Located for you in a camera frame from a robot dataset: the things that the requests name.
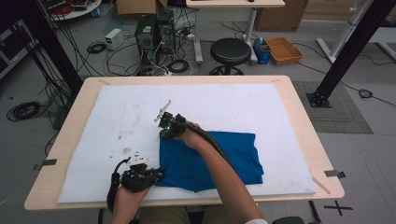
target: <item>gray mat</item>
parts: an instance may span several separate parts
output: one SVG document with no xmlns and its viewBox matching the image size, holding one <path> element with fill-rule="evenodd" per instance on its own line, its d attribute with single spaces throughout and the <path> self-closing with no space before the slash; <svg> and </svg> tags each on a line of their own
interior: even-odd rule
<svg viewBox="0 0 396 224">
<path fill-rule="evenodd" d="M 306 93 L 312 93 L 319 82 L 293 82 L 308 117 L 318 133 L 373 133 L 344 86 L 338 85 L 329 98 L 332 108 L 311 107 Z"/>
</svg>

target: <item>concrete floor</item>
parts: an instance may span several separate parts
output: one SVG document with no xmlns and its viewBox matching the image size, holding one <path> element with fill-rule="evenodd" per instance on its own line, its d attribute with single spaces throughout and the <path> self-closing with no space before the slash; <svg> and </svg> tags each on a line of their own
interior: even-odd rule
<svg viewBox="0 0 396 224">
<path fill-rule="evenodd" d="M 86 57 L 85 48 L 94 41 L 105 41 L 104 36 L 113 28 L 121 28 L 125 35 L 133 35 L 135 22 L 121 21 L 117 16 L 109 13 L 94 19 L 90 15 L 69 21 L 73 37 L 81 54 Z M 246 27 L 243 22 L 239 27 Z M 218 22 L 202 24 L 202 39 L 216 40 L 225 36 L 234 36 L 234 32 Z M 303 21 L 297 32 L 255 32 L 264 38 L 286 36 L 294 43 L 307 45 L 322 53 L 316 43 L 317 37 L 322 37 L 329 43 L 341 33 L 344 24 L 332 21 Z M 57 30 L 61 43 L 71 61 L 75 63 L 75 54 L 64 36 Z M 210 43 L 204 42 L 204 63 L 198 69 L 194 62 L 193 75 L 204 75 L 215 66 L 208 53 Z M 312 49 L 296 45 L 303 52 L 300 63 L 327 72 L 331 64 L 317 55 Z M 186 59 L 193 61 L 191 44 L 185 47 Z M 374 65 L 368 58 L 359 57 L 350 67 L 343 81 L 356 89 L 367 89 L 378 98 L 396 103 L 396 64 L 376 44 L 368 44 L 361 54 L 369 55 L 376 63 L 390 63 Z M 88 62 L 101 75 L 106 75 L 103 69 L 105 53 L 90 55 Z M 121 66 L 131 66 L 138 61 L 136 46 L 120 51 L 112 58 L 112 62 Z M 308 69 L 297 63 L 276 66 L 255 64 L 241 65 L 240 69 L 246 75 L 271 76 L 287 75 L 294 81 L 321 81 L 324 74 Z M 82 77 L 89 76 L 86 68 L 79 71 Z M 12 122 L 6 119 L 8 110 L 18 104 L 38 101 L 44 104 L 47 95 L 40 93 L 46 85 L 45 79 L 29 57 L 24 58 L 4 78 L 0 80 L 0 223 L 95 223 L 97 209 L 65 210 L 65 211 L 26 211 L 24 201 L 33 186 L 38 171 L 33 170 L 35 164 L 45 158 L 44 149 L 56 130 L 48 118 L 40 117 L 24 121 Z M 342 216 L 337 210 L 325 209 L 324 205 L 335 205 L 334 201 L 315 201 L 318 213 L 323 223 L 396 223 L 396 106 L 380 102 L 376 99 L 361 99 L 356 91 L 346 88 L 354 103 L 370 125 L 374 134 L 342 134 L 319 133 L 318 137 L 332 162 L 334 169 L 344 171 L 346 178 L 341 179 L 346 195 L 338 200 L 340 206 L 352 207 L 353 210 L 343 210 Z M 305 223 L 315 222 L 308 202 L 273 202 L 259 203 L 262 213 L 269 223 L 280 217 L 299 216 Z M 110 214 L 105 213 L 105 223 Z"/>
</svg>

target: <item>blue cloth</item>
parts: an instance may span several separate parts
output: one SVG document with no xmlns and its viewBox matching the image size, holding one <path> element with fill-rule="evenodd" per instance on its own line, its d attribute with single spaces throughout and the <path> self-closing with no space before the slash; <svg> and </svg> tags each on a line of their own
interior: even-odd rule
<svg viewBox="0 0 396 224">
<path fill-rule="evenodd" d="M 254 133 L 209 132 L 221 146 L 245 185 L 262 184 L 264 171 L 254 147 Z M 160 142 L 160 165 L 164 178 L 156 183 L 160 187 L 177 187 L 195 192 L 215 189 L 205 161 L 195 150 L 181 140 Z"/>
</svg>

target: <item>person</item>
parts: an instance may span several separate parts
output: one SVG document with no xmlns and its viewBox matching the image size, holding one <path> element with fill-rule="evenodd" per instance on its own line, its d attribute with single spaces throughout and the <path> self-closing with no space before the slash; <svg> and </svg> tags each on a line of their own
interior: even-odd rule
<svg viewBox="0 0 396 224">
<path fill-rule="evenodd" d="M 190 122 L 190 124 L 199 127 L 199 125 L 196 123 Z M 186 131 L 181 134 L 178 139 L 183 140 L 186 146 L 193 148 L 203 157 L 213 181 L 215 182 L 219 196 L 223 203 L 223 208 L 227 213 L 225 215 L 227 216 L 225 219 L 231 219 L 233 223 L 267 224 L 259 207 L 254 202 L 242 180 L 233 170 L 232 166 L 220 156 L 220 154 L 212 147 L 212 145 L 210 145 L 210 143 L 189 129 L 186 129 Z M 149 189 L 145 189 L 137 193 L 132 193 L 128 189 L 120 187 L 116 194 L 111 223 L 129 223 L 134 218 L 140 202 L 148 194 L 148 192 Z M 175 207 L 170 208 L 168 211 L 175 213 Z M 150 212 L 143 212 L 140 214 L 139 223 L 145 219 L 144 216 L 146 215 L 150 215 Z"/>
</svg>

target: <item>forearm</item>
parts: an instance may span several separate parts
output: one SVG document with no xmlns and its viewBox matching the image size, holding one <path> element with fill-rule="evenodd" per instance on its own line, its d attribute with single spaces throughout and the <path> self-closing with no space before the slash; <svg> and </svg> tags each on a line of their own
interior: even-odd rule
<svg viewBox="0 0 396 224">
<path fill-rule="evenodd" d="M 204 158 L 224 207 L 233 220 L 236 223 L 246 223 L 254 218 L 263 218 L 257 204 L 231 165 L 207 142 L 200 144 L 196 150 Z"/>
</svg>

